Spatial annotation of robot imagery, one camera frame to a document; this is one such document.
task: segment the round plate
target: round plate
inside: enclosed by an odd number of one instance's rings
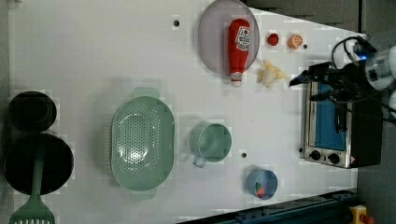
[[[232,21],[245,19],[250,24],[250,46],[246,69],[253,64],[259,52],[260,32],[251,11],[237,0],[218,0],[201,17],[198,44],[201,57],[210,70],[230,75],[228,59],[228,28]]]

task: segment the red ketchup bottle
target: red ketchup bottle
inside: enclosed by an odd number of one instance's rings
[[[234,87],[240,87],[245,72],[250,45],[250,25],[248,21],[237,19],[231,22],[228,30],[228,55],[230,76]]]

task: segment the black pan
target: black pan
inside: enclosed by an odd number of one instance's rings
[[[73,153],[60,138],[47,133],[31,133],[18,139],[7,154],[4,172],[12,188],[31,194],[35,152],[45,150],[41,194],[59,189],[73,170]]]

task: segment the black pot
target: black pot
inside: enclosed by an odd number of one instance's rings
[[[19,130],[29,133],[46,131],[56,119],[56,105],[48,95],[26,91],[9,103],[8,116]]]
[[[24,194],[32,193],[35,152],[45,150],[41,194],[59,189],[73,171],[73,153],[60,138],[47,133],[31,133],[18,139],[4,163],[6,180],[12,188]]]

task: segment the oven window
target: oven window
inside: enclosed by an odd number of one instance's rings
[[[318,84],[318,92],[331,89],[326,84]],[[337,133],[335,130],[335,105],[330,101],[322,101],[318,102],[317,106],[315,147],[344,151],[346,149],[346,133]]]

